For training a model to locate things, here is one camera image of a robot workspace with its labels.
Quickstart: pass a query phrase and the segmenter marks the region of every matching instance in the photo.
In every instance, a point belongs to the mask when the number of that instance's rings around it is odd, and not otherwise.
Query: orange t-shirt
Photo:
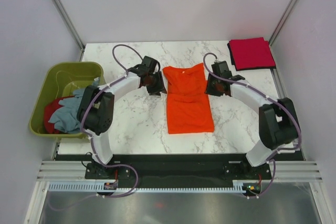
[[[163,68],[168,80],[169,134],[214,132],[203,63],[192,68]]]

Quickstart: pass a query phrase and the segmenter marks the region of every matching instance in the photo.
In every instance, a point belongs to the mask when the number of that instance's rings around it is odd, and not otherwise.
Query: marble table
[[[268,95],[278,97],[269,69],[236,71],[231,65],[228,41],[132,42],[127,45],[142,56],[157,59],[161,67],[190,68],[213,52],[220,61],[226,60],[233,75],[240,74]],[[112,48],[117,43],[87,44],[82,60],[102,65],[106,82],[124,71],[114,61]],[[141,62],[130,49],[119,47],[116,57],[127,67]],[[213,63],[209,56],[207,65]],[[191,154],[244,153],[258,141],[258,115],[242,102],[231,97],[209,96],[214,133],[173,134],[167,131],[166,94],[149,96],[145,88],[135,90],[114,105],[110,146],[116,154]],[[85,154],[91,151],[88,140],[62,139],[58,154]]]

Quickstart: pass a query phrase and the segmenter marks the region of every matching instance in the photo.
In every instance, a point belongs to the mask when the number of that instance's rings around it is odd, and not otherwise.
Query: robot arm
[[[239,81],[240,83],[244,83],[244,85],[219,80],[209,74],[206,89],[207,94],[215,96],[225,94],[231,96],[245,103],[259,114],[260,140],[252,150],[246,154],[244,161],[248,168],[264,164],[274,151],[291,143],[298,137],[296,128],[288,118],[288,115],[277,105],[266,100],[254,90],[246,88],[246,85],[250,86],[248,81],[239,75],[232,76],[225,61],[212,64],[212,70],[215,75],[221,78]],[[283,105],[294,117],[295,121],[298,122],[293,102],[290,99],[273,98],[273,100]]]
[[[150,95],[160,95],[160,92],[166,93],[163,84],[160,64],[153,58],[145,56],[141,64],[128,69],[127,76],[122,76],[112,83],[99,87],[86,87],[77,119],[81,122],[85,112],[90,106],[91,101],[100,92],[94,106],[92,106],[85,118],[83,128],[95,139],[94,145],[91,144],[94,153],[99,154],[100,160],[107,164],[113,157],[108,137],[108,129],[113,120],[114,103],[127,93],[145,86]]]

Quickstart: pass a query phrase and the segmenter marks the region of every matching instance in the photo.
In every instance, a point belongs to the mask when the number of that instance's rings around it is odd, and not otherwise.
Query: olive green plastic bin
[[[91,85],[97,77],[105,84],[103,69],[95,62],[63,62],[50,68],[29,121],[31,132],[44,137],[84,137],[83,133],[48,134],[43,125],[44,108],[57,98],[72,95],[75,89]]]

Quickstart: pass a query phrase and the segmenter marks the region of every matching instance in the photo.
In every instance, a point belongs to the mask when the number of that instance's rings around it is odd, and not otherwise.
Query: black mount
[[[211,65],[212,72],[224,79],[229,79],[233,81],[245,80],[244,77],[240,75],[232,76],[232,72],[229,70],[226,61],[215,62]],[[217,97],[222,96],[223,94],[231,96],[230,85],[232,83],[219,80],[216,77],[212,76],[210,73],[208,75],[208,82],[206,86],[206,94],[215,95]]]
[[[156,66],[158,66],[159,69],[156,73],[154,73]],[[139,87],[145,86],[150,95],[160,95],[160,92],[167,93],[163,84],[160,67],[160,63],[157,60],[145,56],[141,64],[130,68],[129,71],[140,77]],[[77,112],[77,120],[79,122],[82,121],[86,109],[99,91],[100,89],[95,86],[88,86],[85,88],[83,98]],[[100,135],[100,133],[106,132],[112,124],[114,95],[111,92],[102,92],[95,101],[95,104],[98,103],[100,103],[98,108],[93,106],[90,109],[84,122],[84,128]]]
[[[271,179],[268,164],[244,169],[244,154],[114,155],[109,165],[127,164],[139,174],[138,188],[232,187],[233,180]],[[135,174],[126,167],[87,165],[85,179],[115,179],[118,187],[134,185]]]
[[[92,99],[100,91],[95,86],[87,86],[85,88],[83,98],[77,112],[77,120],[82,121],[85,111],[90,105]],[[90,109],[88,116],[84,122],[84,128],[95,132],[97,135],[109,129],[113,120],[114,94],[103,92],[95,101],[95,104],[100,103],[98,108],[94,106]]]
[[[294,104],[289,98],[279,99],[299,124]],[[259,108],[259,136],[262,143],[269,149],[275,150],[282,144],[289,144],[298,137],[298,132],[288,115],[275,104],[264,104]]]
[[[130,68],[129,71],[140,77],[140,86],[145,86],[149,95],[160,95],[160,92],[167,94],[160,68],[160,63],[157,60],[145,56],[141,64]]]

